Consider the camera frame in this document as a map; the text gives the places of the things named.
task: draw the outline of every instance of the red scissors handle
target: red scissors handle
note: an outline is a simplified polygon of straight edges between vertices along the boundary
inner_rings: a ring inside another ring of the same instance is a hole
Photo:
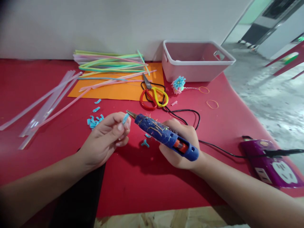
[[[153,101],[153,104],[154,104],[153,107],[147,106],[147,105],[145,105],[145,103],[143,102],[143,96],[144,96],[145,93],[146,93],[146,94],[151,98],[151,100]],[[156,103],[155,99],[153,98],[153,96],[149,93],[149,90],[148,90],[148,89],[143,90],[143,92],[142,92],[142,94],[141,94],[141,96],[140,96],[140,103],[141,103],[146,109],[155,110],[155,109],[157,108],[157,103]]]

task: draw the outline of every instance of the orange rubber band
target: orange rubber band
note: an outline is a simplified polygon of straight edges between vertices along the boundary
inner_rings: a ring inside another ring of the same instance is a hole
[[[210,90],[209,90],[207,87],[204,87],[204,86],[201,86],[201,87],[207,89],[207,90],[208,90],[208,93],[210,93]]]
[[[213,101],[213,102],[215,102],[215,103],[217,104],[217,107],[216,107],[216,108],[211,107],[210,104],[208,104],[208,101]],[[214,101],[214,100],[207,100],[206,103],[207,103],[207,105],[208,105],[210,108],[212,108],[212,109],[217,109],[217,108],[219,108],[219,104],[218,104],[216,101]]]

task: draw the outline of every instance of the glue gun nozzle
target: glue gun nozzle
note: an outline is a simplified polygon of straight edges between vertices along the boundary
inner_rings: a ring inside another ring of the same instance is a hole
[[[137,117],[137,115],[133,112],[130,112],[129,110],[126,111],[133,119]]]

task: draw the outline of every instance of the forearm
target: forearm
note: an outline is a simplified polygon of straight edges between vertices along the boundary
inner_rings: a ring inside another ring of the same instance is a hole
[[[251,227],[304,227],[304,208],[292,197],[209,155],[205,159],[193,172]]]
[[[3,211],[21,226],[89,172],[73,155],[0,188]]]

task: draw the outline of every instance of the red chair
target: red chair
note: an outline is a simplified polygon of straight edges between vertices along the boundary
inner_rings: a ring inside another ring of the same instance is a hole
[[[277,62],[278,60],[294,53],[297,52],[298,57],[293,60],[292,62],[290,62],[289,64],[287,64],[286,66],[284,66],[282,69],[278,70],[277,72],[275,72],[273,75],[274,76],[278,76],[288,70],[290,70],[291,68],[294,68],[295,66],[301,64],[304,62],[304,41],[302,41],[301,43],[299,43],[297,46],[293,47],[292,49],[290,49],[289,51],[285,52],[283,55],[277,57],[275,60],[271,61],[270,63],[268,63],[265,67],[268,67],[269,65],[273,64],[274,62]],[[300,76],[301,74],[303,74],[304,71],[302,71],[301,73],[297,74],[296,76],[294,76],[292,79],[297,78],[298,76]]]

